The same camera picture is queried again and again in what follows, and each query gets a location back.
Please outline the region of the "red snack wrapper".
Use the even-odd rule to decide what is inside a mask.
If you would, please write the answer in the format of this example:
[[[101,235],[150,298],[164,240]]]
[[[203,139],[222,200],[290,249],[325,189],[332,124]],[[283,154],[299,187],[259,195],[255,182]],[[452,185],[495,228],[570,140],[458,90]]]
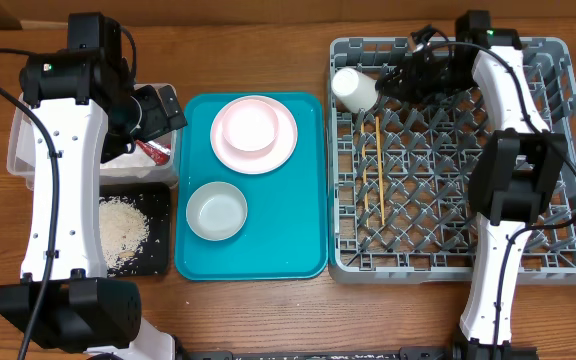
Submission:
[[[157,141],[137,141],[136,144],[157,166],[167,164],[171,158],[172,151],[170,144],[161,144]]]

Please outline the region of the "white napkin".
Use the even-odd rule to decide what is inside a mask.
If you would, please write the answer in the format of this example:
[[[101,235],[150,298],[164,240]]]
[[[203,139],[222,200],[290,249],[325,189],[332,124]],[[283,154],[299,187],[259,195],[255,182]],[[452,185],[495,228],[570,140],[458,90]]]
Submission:
[[[122,154],[119,157],[100,165],[101,169],[145,168],[156,166],[156,162],[137,147],[133,153]]]

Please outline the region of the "wooden chopstick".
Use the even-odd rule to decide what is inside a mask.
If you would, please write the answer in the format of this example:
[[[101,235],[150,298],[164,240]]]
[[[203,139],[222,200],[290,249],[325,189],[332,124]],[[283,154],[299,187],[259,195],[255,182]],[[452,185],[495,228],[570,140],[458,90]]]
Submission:
[[[360,131],[361,131],[361,136],[365,135],[365,123],[362,121],[361,125],[360,125]],[[366,160],[366,140],[364,139],[364,142],[362,143],[362,147],[361,147],[361,155],[362,155],[362,160]],[[364,166],[363,170],[362,170],[362,183],[363,185],[367,185],[367,174],[366,174],[366,167],[367,165]],[[369,219],[370,219],[370,211],[369,211],[369,199],[368,199],[368,192],[366,191],[366,193],[364,194],[364,214],[366,215],[366,219],[365,219],[365,226],[366,228],[369,227]]]
[[[384,185],[383,185],[383,165],[382,165],[382,144],[381,144],[381,126],[379,115],[375,116],[375,140],[377,151],[377,172],[378,172],[378,186],[379,186],[379,206],[380,206],[380,220],[381,225],[384,226],[386,222],[385,216],[385,202],[384,202]]]

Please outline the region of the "white cup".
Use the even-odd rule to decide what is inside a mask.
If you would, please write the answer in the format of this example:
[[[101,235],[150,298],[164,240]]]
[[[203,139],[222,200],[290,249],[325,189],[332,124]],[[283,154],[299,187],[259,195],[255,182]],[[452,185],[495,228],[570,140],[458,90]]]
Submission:
[[[352,113],[372,109],[379,99],[376,80],[351,67],[342,68],[334,74],[331,89]]]

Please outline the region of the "grey bowl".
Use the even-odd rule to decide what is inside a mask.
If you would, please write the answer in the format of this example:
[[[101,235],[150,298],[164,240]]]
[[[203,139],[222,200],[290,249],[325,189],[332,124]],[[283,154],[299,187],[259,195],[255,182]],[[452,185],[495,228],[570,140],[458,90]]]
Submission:
[[[244,194],[226,182],[210,182],[195,190],[186,206],[186,222],[198,237],[223,241],[244,226],[248,204]]]

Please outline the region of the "rice pile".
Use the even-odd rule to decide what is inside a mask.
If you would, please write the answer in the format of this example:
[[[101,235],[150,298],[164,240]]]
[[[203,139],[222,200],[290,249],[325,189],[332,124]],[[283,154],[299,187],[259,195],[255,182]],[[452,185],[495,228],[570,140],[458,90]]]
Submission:
[[[133,262],[150,235],[149,219],[126,197],[113,196],[99,206],[102,250],[109,270]]]

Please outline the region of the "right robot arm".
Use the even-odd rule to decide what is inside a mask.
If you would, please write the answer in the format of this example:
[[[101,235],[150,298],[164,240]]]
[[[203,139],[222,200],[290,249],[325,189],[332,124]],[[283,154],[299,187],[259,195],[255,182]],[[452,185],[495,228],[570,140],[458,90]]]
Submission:
[[[377,91],[409,103],[429,103],[478,87],[489,136],[468,182],[477,221],[477,248],[468,301],[454,340],[455,359],[534,359],[511,345],[511,312],[521,257],[547,210],[567,156],[566,139],[541,118],[523,70],[514,29],[495,29],[484,10],[455,22],[455,37],[432,25],[410,34],[411,54],[381,76]]]

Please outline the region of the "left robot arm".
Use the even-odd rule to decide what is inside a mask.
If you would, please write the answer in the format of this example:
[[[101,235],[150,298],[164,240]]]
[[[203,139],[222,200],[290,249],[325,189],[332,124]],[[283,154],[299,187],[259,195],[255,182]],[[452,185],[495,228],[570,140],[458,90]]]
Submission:
[[[100,167],[187,121],[171,86],[136,82],[130,34],[100,13],[68,19],[67,45],[27,54],[12,103],[34,132],[33,215],[20,279],[0,314],[25,344],[94,359],[179,359],[142,315],[138,287],[110,278],[99,230]]]

